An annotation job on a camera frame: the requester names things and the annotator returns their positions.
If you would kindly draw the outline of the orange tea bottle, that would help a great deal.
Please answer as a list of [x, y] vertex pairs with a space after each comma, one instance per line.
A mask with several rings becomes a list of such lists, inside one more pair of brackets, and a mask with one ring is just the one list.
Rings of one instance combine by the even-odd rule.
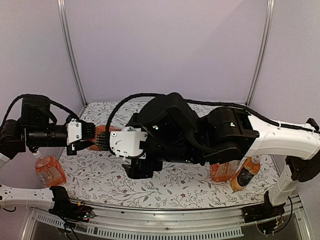
[[36, 158], [35, 173], [46, 187], [61, 186], [67, 182], [64, 169], [54, 156], [42, 156], [39, 150], [33, 156]]
[[238, 170], [240, 160], [232, 160], [226, 163], [215, 163], [210, 166], [210, 177], [215, 183], [230, 180]]
[[93, 145], [89, 146], [87, 149], [90, 151], [98, 151], [98, 148], [96, 146], [96, 136], [100, 133], [100, 132], [106, 132], [106, 126], [105, 125], [99, 125], [96, 127], [96, 132], [95, 132], [95, 140], [91, 141], [93, 143]]

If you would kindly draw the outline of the left aluminium frame post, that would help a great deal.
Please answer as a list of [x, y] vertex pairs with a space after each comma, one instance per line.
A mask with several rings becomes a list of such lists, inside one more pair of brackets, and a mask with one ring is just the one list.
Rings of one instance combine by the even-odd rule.
[[79, 96], [80, 102], [85, 107], [88, 105], [88, 102], [87, 102], [87, 99], [85, 96], [85, 91], [83, 88], [83, 84], [81, 82], [80, 73], [78, 70], [77, 61], [76, 61], [76, 57], [74, 54], [71, 34], [70, 34], [70, 30], [69, 30], [69, 25], [68, 25], [66, 3], [64, 0], [57, 0], [57, 9], [58, 9], [58, 14], [59, 14], [59, 19], [60, 19], [60, 24], [61, 24], [61, 29], [62, 29], [62, 35], [63, 35], [63, 39], [64, 39], [66, 54], [67, 54], [67, 58], [69, 61], [73, 81], [74, 81], [75, 88], [76, 88], [77, 94]]

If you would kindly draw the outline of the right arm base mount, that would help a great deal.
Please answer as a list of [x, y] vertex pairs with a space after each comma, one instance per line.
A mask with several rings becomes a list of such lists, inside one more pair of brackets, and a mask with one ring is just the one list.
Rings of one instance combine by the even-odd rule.
[[273, 218], [273, 220], [265, 221], [257, 224], [257, 228], [263, 235], [272, 235], [278, 229], [279, 220], [275, 217], [282, 218], [285, 213], [285, 203], [280, 205], [272, 205], [269, 192], [263, 195], [263, 202], [255, 205], [245, 206], [241, 209], [245, 223], [258, 222]]

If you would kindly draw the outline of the aluminium frame post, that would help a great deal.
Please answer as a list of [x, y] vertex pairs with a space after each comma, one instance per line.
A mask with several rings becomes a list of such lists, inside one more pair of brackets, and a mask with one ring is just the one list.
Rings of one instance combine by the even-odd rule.
[[262, 30], [262, 37], [260, 41], [260, 47], [259, 47], [253, 75], [252, 75], [251, 85], [250, 85], [249, 92], [245, 102], [245, 105], [247, 107], [250, 107], [251, 104], [253, 103], [254, 96], [257, 90], [259, 78], [263, 68], [265, 54], [268, 47], [268, 40], [269, 40], [271, 28], [272, 28], [274, 9], [275, 9], [275, 1], [268, 0], [266, 4], [266, 12], [265, 12], [265, 18], [264, 18], [264, 24], [263, 24], [263, 30]]
[[71, 34], [70, 34], [70, 30], [69, 30], [69, 25], [68, 25], [66, 3], [64, 0], [57, 0], [57, 9], [58, 9], [58, 14], [59, 14], [59, 19], [60, 19], [60, 24], [61, 24], [61, 29], [62, 29], [62, 35], [63, 35], [63, 39], [64, 39], [66, 54], [67, 54], [67, 58], [69, 61], [73, 81], [74, 81], [75, 88], [76, 88], [77, 94], [79, 96], [80, 102], [85, 107], [88, 105], [88, 102], [87, 102], [87, 99], [85, 96], [85, 91], [83, 88], [83, 84], [81, 82], [80, 73], [78, 70], [77, 61], [76, 61], [76, 57], [74, 54]]

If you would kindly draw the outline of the floral patterned table mat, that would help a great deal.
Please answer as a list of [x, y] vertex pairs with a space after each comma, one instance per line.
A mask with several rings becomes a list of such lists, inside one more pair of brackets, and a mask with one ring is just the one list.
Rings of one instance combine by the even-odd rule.
[[208, 165], [165, 162], [151, 179], [130, 179], [123, 160], [108, 152], [62, 153], [65, 188], [77, 200], [96, 204], [151, 209], [201, 209], [259, 203], [279, 178], [273, 159], [263, 156], [258, 174], [242, 191], [229, 182], [213, 182]]

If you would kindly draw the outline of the dark label orange bottle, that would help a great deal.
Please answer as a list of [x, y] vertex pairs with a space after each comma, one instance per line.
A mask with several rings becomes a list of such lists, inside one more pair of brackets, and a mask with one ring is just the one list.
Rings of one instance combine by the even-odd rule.
[[258, 174], [261, 168], [261, 158], [260, 155], [254, 155], [245, 159], [240, 169], [230, 181], [230, 187], [233, 192], [243, 190], [253, 177]]

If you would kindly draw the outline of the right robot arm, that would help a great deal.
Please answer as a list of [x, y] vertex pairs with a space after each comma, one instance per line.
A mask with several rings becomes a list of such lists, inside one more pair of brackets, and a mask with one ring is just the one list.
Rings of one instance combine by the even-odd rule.
[[124, 165], [131, 179], [148, 179], [164, 162], [224, 164], [257, 155], [283, 155], [285, 168], [275, 187], [264, 195], [258, 213], [269, 218], [290, 194], [289, 186], [320, 172], [320, 128], [314, 119], [304, 124], [268, 119], [237, 103], [211, 102], [200, 117], [193, 100], [179, 93], [147, 93], [149, 98], [120, 131], [105, 126], [97, 135], [100, 150], [130, 159]]

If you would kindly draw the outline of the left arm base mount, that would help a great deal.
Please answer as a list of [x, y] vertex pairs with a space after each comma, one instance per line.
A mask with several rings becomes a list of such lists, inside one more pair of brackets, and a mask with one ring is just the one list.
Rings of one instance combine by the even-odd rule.
[[72, 222], [86, 222], [95, 216], [93, 208], [84, 201], [72, 203], [67, 190], [62, 186], [51, 186], [53, 194], [53, 207], [48, 210], [52, 215], [64, 218]]

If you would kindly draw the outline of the right aluminium frame post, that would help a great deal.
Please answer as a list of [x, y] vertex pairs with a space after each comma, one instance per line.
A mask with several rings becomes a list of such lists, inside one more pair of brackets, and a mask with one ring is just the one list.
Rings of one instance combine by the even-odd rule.
[[251, 85], [250, 85], [249, 92], [245, 102], [245, 105], [247, 107], [250, 107], [251, 104], [253, 103], [254, 96], [257, 90], [259, 78], [263, 68], [265, 54], [268, 47], [268, 40], [269, 40], [271, 28], [272, 28], [274, 9], [275, 9], [275, 1], [268, 0], [266, 4], [266, 12], [265, 12], [265, 18], [264, 18], [264, 24], [263, 24], [263, 30], [262, 30], [262, 37], [260, 41], [260, 47], [259, 47], [253, 75], [252, 75]]

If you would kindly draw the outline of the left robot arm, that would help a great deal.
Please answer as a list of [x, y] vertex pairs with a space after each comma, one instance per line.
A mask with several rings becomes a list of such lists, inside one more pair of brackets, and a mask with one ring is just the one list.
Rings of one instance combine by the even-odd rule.
[[[9, 105], [0, 125], [0, 165], [17, 154], [39, 148], [66, 148], [68, 155], [92, 146], [94, 123], [83, 121], [66, 106], [38, 94], [22, 94]], [[66, 189], [51, 186], [43, 189], [0, 186], [0, 206], [56, 209], [63, 217], [74, 213]]]

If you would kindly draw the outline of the aluminium front rail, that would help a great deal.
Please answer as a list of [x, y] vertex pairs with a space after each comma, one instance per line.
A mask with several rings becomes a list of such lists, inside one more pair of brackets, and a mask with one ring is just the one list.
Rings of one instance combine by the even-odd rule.
[[207, 209], [147, 209], [94, 205], [94, 218], [64, 227], [55, 215], [40, 209], [28, 212], [24, 240], [310, 240], [311, 229], [301, 200], [293, 195], [274, 233], [273, 218], [246, 222], [242, 206]]

